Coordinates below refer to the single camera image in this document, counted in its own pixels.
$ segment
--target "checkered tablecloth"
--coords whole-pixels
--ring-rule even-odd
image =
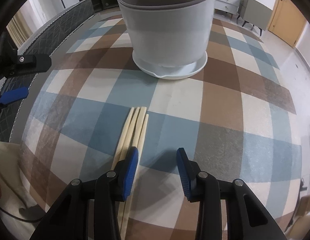
[[[285,229],[300,185],[300,137],[292,98],[264,43],[214,19],[206,67],[177,81],[143,73],[132,51],[118,15],[96,23],[52,66],[28,118],[20,161],[39,205],[47,210],[74,178],[108,171],[130,107],[146,106],[126,239],[194,238],[198,203],[183,196],[179,147],[216,178],[243,179]]]

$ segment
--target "black cable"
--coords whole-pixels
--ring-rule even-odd
[[[38,218],[38,219],[35,219],[35,220],[27,220],[27,219],[22,219],[22,218],[16,217],[16,216],[8,213],[6,210],[2,209],[1,207],[0,207],[0,211],[2,211],[3,213],[7,214],[8,216],[10,216],[10,217],[12,217],[14,219],[17,219],[19,221],[26,222],[26,223],[37,223],[37,222],[41,221],[42,218],[43,218],[43,217],[41,217],[41,218]]]

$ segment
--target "floor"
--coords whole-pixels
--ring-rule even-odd
[[[215,18],[227,21],[238,26],[244,23],[242,18],[224,12],[217,12]],[[259,36],[259,29],[246,23],[245,28]],[[269,31],[263,31],[261,40],[271,51],[281,74],[289,89],[298,120],[298,130],[302,145],[302,178],[307,191],[302,191],[301,196],[310,194],[310,73],[299,55],[287,43]]]

